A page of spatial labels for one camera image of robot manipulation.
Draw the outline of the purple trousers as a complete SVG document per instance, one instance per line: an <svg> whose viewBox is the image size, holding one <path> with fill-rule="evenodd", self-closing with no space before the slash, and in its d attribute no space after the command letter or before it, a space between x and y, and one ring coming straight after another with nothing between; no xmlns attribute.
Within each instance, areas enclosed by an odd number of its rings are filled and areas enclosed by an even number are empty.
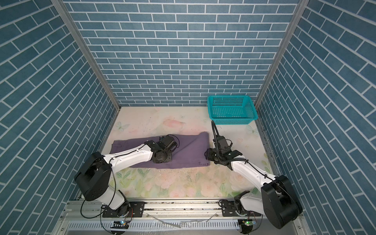
<svg viewBox="0 0 376 235"><path fill-rule="evenodd" d="M153 140L159 141L162 137L148 137L129 140L116 140L111 147L111 154L122 152L128 149L138 147L144 142ZM133 168L156 168L156 169L180 169L191 167L209 166L209 161L205 158L205 152L209 148L209 134L201 132L198 135L177 135L173 138L180 144L172 153L172 161L168 163L156 164L152 161L142 162L133 165Z"/></svg>

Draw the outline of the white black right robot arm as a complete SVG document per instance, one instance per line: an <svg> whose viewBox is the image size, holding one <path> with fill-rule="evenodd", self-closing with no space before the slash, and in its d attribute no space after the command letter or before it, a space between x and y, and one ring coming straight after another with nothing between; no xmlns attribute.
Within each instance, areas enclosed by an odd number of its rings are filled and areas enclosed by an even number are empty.
<svg viewBox="0 0 376 235"><path fill-rule="evenodd" d="M241 152L231 150L231 145L223 136L215 134L213 143L214 148L205 152L206 159L240 174L261 193L260 199L248 191L235 197L239 213L255 211L265 215L274 227L281 229L303 212L298 196L286 176L275 176L253 165Z"/></svg>

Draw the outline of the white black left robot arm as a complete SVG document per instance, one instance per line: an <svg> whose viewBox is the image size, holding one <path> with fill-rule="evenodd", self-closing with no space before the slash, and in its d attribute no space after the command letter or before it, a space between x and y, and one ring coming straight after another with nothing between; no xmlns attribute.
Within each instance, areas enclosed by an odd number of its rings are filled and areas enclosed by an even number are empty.
<svg viewBox="0 0 376 235"><path fill-rule="evenodd" d="M176 141L165 136L156 142L146 141L138 147L122 152L102 155L95 152L81 166L74 177L86 201L97 200L116 213L116 216L127 216L130 205L125 195L117 186L110 186L110 178L125 168L152 161L156 164L172 161L172 153L178 147Z"/></svg>

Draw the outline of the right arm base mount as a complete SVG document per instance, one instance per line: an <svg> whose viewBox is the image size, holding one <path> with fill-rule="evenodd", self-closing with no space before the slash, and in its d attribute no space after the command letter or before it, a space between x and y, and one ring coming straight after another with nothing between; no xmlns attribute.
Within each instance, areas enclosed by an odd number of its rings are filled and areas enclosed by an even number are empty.
<svg viewBox="0 0 376 235"><path fill-rule="evenodd" d="M221 199L218 201L218 205L221 208L223 217L258 217L260 213L254 211L246 211L240 201Z"/></svg>

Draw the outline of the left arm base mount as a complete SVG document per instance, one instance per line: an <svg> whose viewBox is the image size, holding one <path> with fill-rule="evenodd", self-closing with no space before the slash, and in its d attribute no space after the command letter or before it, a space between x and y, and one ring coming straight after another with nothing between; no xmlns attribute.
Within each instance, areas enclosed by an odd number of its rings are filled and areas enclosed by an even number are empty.
<svg viewBox="0 0 376 235"><path fill-rule="evenodd" d="M146 203L143 201L135 201L135 202L126 201L116 210L113 210L111 208L106 209L103 212L102 217L104 218L142 217L144 213L145 204Z"/></svg>

